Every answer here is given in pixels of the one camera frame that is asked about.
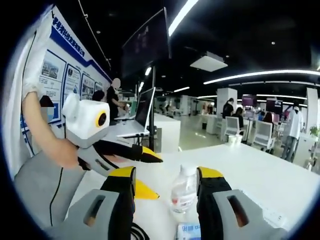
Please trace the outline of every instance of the plastic water bottle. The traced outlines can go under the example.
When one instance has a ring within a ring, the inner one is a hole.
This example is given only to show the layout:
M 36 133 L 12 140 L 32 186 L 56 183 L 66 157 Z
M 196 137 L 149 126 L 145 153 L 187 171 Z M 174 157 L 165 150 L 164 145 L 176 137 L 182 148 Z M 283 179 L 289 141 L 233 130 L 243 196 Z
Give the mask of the plastic water bottle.
M 171 191 L 171 208 L 176 213 L 185 213 L 197 197 L 196 170 L 195 166 L 180 166 Z

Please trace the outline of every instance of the white cup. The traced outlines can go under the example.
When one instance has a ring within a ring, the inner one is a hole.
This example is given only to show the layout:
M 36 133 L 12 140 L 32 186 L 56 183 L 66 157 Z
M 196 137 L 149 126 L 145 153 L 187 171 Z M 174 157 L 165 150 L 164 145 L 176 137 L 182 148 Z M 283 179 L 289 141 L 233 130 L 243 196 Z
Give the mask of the white cup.
M 237 137 L 235 135 L 229 135 L 228 136 L 228 145 L 234 146 L 236 143 Z
M 235 135 L 235 137 L 236 137 L 236 141 L 235 141 L 235 144 L 236 145 L 240 145 L 241 144 L 241 141 L 242 141 L 242 135 L 240 135 L 240 134 L 237 134 L 237 135 Z

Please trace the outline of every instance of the person in white shirt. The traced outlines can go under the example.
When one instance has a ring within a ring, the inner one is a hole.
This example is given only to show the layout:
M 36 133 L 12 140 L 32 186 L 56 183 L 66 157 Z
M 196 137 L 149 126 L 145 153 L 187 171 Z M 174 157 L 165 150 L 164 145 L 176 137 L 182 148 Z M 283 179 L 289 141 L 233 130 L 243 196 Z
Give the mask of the person in white shirt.
M 287 119 L 286 132 L 288 136 L 282 153 L 282 159 L 292 162 L 292 156 L 296 150 L 300 132 L 304 126 L 304 118 L 298 106 L 294 106 Z

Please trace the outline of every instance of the white robot head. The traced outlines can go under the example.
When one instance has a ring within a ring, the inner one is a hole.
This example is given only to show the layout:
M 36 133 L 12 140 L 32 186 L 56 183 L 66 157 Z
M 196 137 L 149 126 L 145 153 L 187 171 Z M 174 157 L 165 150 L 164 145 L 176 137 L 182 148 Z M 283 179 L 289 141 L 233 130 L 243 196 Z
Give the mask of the white robot head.
M 110 109 L 106 102 L 80 100 L 71 92 L 63 105 L 66 138 L 74 145 L 86 149 L 108 133 Z

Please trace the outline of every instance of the bottle cap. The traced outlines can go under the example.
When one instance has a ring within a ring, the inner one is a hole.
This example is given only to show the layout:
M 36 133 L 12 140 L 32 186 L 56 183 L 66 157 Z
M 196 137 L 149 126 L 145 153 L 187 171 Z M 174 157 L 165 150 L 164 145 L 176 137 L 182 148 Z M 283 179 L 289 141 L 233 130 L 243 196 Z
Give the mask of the bottle cap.
M 180 165 L 180 172 L 185 176 L 192 176 L 196 174 L 197 167 L 192 165 Z

